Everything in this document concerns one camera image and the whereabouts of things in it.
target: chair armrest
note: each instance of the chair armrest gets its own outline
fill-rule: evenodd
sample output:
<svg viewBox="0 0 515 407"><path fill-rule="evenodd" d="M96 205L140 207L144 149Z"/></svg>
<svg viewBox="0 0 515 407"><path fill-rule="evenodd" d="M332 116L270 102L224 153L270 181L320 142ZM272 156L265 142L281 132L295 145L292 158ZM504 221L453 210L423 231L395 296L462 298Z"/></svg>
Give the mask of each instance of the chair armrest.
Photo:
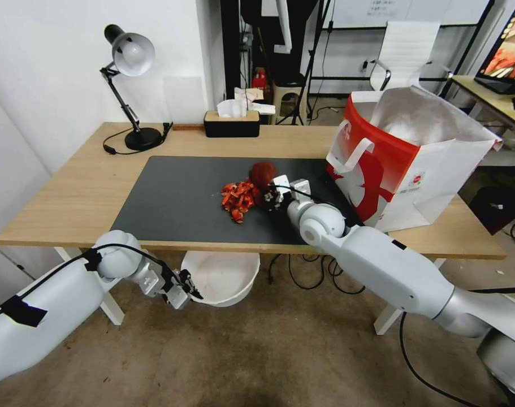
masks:
<svg viewBox="0 0 515 407"><path fill-rule="evenodd" d="M389 80L391 79L391 70L379 59L373 59L372 61L370 61L370 63L379 65L386 72L386 77L383 80L382 86L380 86L380 91L382 91L386 88L387 84L389 83Z"/></svg>
<svg viewBox="0 0 515 407"><path fill-rule="evenodd" d="M451 78L453 78L453 71L451 69L449 69L446 65L444 64L441 64L439 62L433 62L433 61L429 61L427 62L427 65L430 65L430 64L433 64L433 65L436 65L438 66L439 68L442 68L442 70L445 72L445 82L444 82L444 86L442 86L440 88L440 92L438 92L438 95L440 97L444 97L445 95L443 95L444 93L444 89L446 87L446 85L448 84L449 80Z"/></svg>
<svg viewBox="0 0 515 407"><path fill-rule="evenodd" d="M449 69L446 65L441 64L439 62L434 62L434 61L429 61L426 63L426 65L430 65L430 64L433 64L439 68L442 68L442 70L445 72L446 81L450 80L453 77L453 71L451 69Z"/></svg>

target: red and white paper bag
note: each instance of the red and white paper bag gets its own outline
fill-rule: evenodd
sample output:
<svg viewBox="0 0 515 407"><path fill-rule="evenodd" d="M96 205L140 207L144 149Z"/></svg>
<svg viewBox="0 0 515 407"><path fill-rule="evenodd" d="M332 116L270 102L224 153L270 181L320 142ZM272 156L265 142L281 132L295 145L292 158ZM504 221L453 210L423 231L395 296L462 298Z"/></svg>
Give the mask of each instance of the red and white paper bag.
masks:
<svg viewBox="0 0 515 407"><path fill-rule="evenodd" d="M500 138L447 101L412 86L382 93L370 122L353 92L328 170L363 223L383 232L433 223Z"/></svg>

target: lamp arm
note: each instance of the lamp arm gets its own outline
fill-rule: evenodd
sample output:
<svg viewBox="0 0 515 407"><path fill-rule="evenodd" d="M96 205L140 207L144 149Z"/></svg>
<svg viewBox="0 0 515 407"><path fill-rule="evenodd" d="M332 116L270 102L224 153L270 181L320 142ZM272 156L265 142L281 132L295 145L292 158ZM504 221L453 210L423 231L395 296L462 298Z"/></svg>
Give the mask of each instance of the lamp arm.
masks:
<svg viewBox="0 0 515 407"><path fill-rule="evenodd" d="M114 93L114 96L116 97L116 99L118 99L118 102L120 103L123 112L125 113L125 115L129 119L131 124L133 125L133 131L136 134L140 134L140 127L139 127L139 122L140 121L139 121L139 117L135 114L133 109L131 109L131 107L127 103L125 103L123 101L122 97L118 93L118 90L114 86L114 83L112 83L112 77L114 77L114 76L116 76L117 74L120 73L119 71L111 69L111 67L113 65L114 65L114 62L111 62L106 67L101 68L100 72L101 72L103 78L105 78L106 82L109 84L109 87L112 90L112 93Z"/></svg>

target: bag handle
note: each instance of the bag handle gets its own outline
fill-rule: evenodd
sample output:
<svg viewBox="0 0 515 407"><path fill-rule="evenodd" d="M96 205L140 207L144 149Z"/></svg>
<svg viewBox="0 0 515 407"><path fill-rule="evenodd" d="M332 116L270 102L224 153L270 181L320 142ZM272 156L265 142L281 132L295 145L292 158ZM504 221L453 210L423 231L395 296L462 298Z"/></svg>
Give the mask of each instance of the bag handle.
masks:
<svg viewBox="0 0 515 407"><path fill-rule="evenodd" d="M333 139L333 144L338 142L338 136L340 132L344 129L346 125L350 125L348 120L343 120L338 128L336 129L335 137ZM364 137L355 147L351 155L348 157L345 163L341 163L331 152L327 154L326 160L330 165L335 169L338 174L342 174L343 172L353 171L357 162L363 156L365 151L369 151L372 153L374 150L374 143L370 141L368 138Z"/></svg>

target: white bowl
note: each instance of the white bowl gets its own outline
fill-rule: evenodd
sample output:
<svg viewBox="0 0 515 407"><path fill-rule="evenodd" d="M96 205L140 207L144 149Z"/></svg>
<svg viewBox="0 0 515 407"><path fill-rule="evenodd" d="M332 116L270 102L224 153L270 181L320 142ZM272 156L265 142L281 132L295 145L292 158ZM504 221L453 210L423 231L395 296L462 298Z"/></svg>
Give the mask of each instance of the white bowl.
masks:
<svg viewBox="0 0 515 407"><path fill-rule="evenodd" d="M242 301L259 272L259 253L187 252L182 269L191 273L201 302L226 307Z"/></svg>

